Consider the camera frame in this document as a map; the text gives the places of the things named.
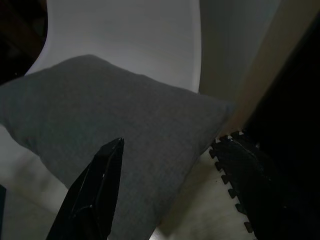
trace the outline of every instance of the black object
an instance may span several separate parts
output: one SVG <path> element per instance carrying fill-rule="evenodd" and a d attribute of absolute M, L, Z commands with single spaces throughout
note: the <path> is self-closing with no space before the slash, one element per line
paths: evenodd
<path fill-rule="evenodd" d="M 5 200 L 6 200 L 6 189 L 0 185 L 0 239 L 2 235 L 2 223 L 3 223 L 3 217 L 4 217 Z"/>
<path fill-rule="evenodd" d="M 320 220 L 320 13 L 259 104 L 247 134 Z"/>
<path fill-rule="evenodd" d="M 215 165 L 216 169 L 220 172 L 222 169 L 221 164 L 218 161 L 216 161 L 214 165 Z"/>
<path fill-rule="evenodd" d="M 247 135 L 212 144 L 225 175 L 231 183 L 229 194 L 239 199 L 236 209 L 247 215 L 245 226 L 259 240 L 320 239 L 320 221 L 300 192 L 260 151 Z"/>
<path fill-rule="evenodd" d="M 47 240 L 106 240 L 120 184 L 124 139 L 104 145 L 70 187 Z"/>

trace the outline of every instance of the cushion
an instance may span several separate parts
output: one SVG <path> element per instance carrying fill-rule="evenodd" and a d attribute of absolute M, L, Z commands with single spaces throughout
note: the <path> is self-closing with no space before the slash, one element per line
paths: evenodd
<path fill-rule="evenodd" d="M 147 240 L 230 104 L 79 56 L 0 86 L 0 123 L 67 187 L 124 138 L 111 240 Z"/>

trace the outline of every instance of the white plastic chair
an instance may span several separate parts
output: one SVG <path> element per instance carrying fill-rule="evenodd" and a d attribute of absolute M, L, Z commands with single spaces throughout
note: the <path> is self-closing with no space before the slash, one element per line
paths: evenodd
<path fill-rule="evenodd" d="M 131 72 L 198 91 L 198 0 L 48 0 L 47 13 L 46 42 L 27 74 L 93 54 Z M 0 184 L 57 213 L 67 188 L 3 126 L 0 144 Z"/>

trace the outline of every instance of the wall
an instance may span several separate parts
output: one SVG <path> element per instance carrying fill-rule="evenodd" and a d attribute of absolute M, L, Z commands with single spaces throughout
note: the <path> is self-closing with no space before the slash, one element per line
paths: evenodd
<path fill-rule="evenodd" d="M 234 101 L 281 0 L 200 0 L 200 93 Z"/>
<path fill-rule="evenodd" d="M 319 0 L 282 0 L 221 135 L 242 129 L 320 11 Z"/>

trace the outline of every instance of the gray fabric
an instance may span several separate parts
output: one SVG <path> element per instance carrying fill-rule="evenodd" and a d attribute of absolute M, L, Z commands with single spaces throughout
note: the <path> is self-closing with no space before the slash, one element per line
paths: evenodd
<path fill-rule="evenodd" d="M 67 187 L 124 138 L 111 240 L 149 239 L 229 109 L 91 55 L 0 87 L 0 123 Z"/>

